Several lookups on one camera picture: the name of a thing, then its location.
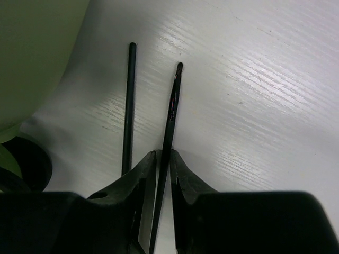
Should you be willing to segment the green hard-shell suitcase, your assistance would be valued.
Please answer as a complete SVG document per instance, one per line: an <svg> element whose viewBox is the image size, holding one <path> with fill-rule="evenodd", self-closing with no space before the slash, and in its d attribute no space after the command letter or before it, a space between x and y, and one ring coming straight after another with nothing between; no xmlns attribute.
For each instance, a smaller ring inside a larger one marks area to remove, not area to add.
<svg viewBox="0 0 339 254"><path fill-rule="evenodd" d="M1 143L59 84L88 1L1 1Z"/></svg>

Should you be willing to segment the black chopstick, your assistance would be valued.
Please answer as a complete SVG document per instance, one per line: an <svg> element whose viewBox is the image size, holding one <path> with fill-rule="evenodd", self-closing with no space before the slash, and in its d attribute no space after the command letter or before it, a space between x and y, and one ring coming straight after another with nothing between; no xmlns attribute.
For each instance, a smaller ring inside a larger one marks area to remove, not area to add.
<svg viewBox="0 0 339 254"><path fill-rule="evenodd" d="M182 79L183 63L179 62L177 64L173 87L171 95L169 98L169 106L167 112L167 119L165 125L165 133L163 138L162 154L160 158L160 168L159 168L159 178L157 184L157 192L155 196L155 206L154 206L154 215L151 225L151 235L150 235L150 244L148 253L154 253L159 219L162 209L164 190L166 185L166 177L168 171L168 164L170 161L170 155L172 150L172 143L174 138L175 131L175 122L177 116L177 110L179 106L180 99L180 89L181 89L181 79Z"/></svg>
<svg viewBox="0 0 339 254"><path fill-rule="evenodd" d="M129 44L126 103L124 117L123 149L122 149L122 175L131 170L132 164L132 139L135 104L135 73L136 73L137 45Z"/></svg>

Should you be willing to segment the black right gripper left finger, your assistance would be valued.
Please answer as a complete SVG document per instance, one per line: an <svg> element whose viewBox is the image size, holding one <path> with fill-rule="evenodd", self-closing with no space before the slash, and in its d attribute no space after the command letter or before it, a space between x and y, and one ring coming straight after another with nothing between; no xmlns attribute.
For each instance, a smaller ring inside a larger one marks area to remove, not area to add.
<svg viewBox="0 0 339 254"><path fill-rule="evenodd" d="M145 194L155 188L156 152L83 198L70 192L1 195L1 253L142 253Z"/></svg>

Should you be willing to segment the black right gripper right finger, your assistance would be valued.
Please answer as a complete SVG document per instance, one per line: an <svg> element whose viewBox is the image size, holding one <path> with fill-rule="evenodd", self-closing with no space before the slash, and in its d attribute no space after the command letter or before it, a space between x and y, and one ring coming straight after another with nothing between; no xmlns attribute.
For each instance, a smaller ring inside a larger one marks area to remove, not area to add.
<svg viewBox="0 0 339 254"><path fill-rule="evenodd" d="M172 150L178 253L338 253L319 201L306 192L218 192Z"/></svg>

